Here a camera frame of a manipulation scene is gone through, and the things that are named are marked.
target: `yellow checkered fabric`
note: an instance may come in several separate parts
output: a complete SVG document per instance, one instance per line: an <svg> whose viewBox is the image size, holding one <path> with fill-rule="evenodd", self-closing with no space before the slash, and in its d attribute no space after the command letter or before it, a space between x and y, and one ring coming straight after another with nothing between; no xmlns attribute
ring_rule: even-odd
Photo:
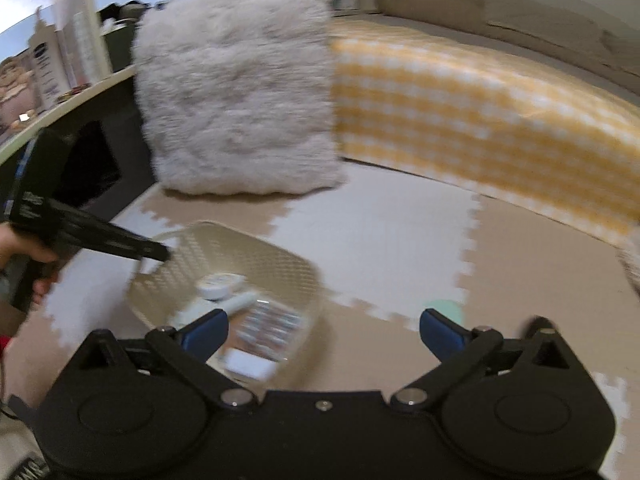
<svg viewBox="0 0 640 480"><path fill-rule="evenodd" d="M346 158L500 198L614 245L640 219L640 110L558 70L334 20Z"/></svg>

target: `brown cushion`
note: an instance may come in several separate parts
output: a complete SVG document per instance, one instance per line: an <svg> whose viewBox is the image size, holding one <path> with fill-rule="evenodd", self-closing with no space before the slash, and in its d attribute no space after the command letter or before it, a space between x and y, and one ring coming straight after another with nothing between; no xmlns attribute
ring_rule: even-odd
<svg viewBox="0 0 640 480"><path fill-rule="evenodd" d="M600 41L603 31L590 19L570 10L533 0L484 0L489 25L516 30L557 46L615 66L615 59Z"/></svg>
<svg viewBox="0 0 640 480"><path fill-rule="evenodd" d="M613 54L622 70L640 76L640 40L619 38L605 30L602 42Z"/></svg>
<svg viewBox="0 0 640 480"><path fill-rule="evenodd" d="M378 0L389 16L433 23L463 32L481 34L482 0Z"/></svg>

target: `metal bolt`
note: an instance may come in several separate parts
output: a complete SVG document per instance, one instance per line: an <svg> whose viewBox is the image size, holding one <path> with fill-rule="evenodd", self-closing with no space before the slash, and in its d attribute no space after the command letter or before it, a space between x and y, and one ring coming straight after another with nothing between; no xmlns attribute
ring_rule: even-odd
<svg viewBox="0 0 640 480"><path fill-rule="evenodd" d="M244 406L254 400L254 394L244 388L233 388L222 392L220 399L228 406L238 407Z"/></svg>
<svg viewBox="0 0 640 480"><path fill-rule="evenodd" d="M330 400L318 400L316 402L316 408L321 412L328 412L334 404Z"/></svg>
<svg viewBox="0 0 640 480"><path fill-rule="evenodd" d="M428 398L427 392L420 388L405 388L396 393L396 399L407 406L421 404Z"/></svg>

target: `white furry cushion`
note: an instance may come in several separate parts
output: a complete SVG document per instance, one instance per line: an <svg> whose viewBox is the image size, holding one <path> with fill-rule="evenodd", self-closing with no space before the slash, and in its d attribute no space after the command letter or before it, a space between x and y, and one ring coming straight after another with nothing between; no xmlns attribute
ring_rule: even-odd
<svg viewBox="0 0 640 480"><path fill-rule="evenodd" d="M146 13L136 92L159 181L304 193L342 179L329 0L176 0Z"/></svg>

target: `person's arm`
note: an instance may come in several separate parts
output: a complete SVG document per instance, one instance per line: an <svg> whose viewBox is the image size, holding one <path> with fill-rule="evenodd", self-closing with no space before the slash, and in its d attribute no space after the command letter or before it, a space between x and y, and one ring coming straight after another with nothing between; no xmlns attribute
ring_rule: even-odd
<svg viewBox="0 0 640 480"><path fill-rule="evenodd" d="M26 254L38 262L48 264L55 262L58 256L45 246L37 237L14 231L7 223L0 224L0 269L9 262L14 254ZM57 274L50 278L36 280L33 284L33 301L41 303L42 298L57 280Z"/></svg>

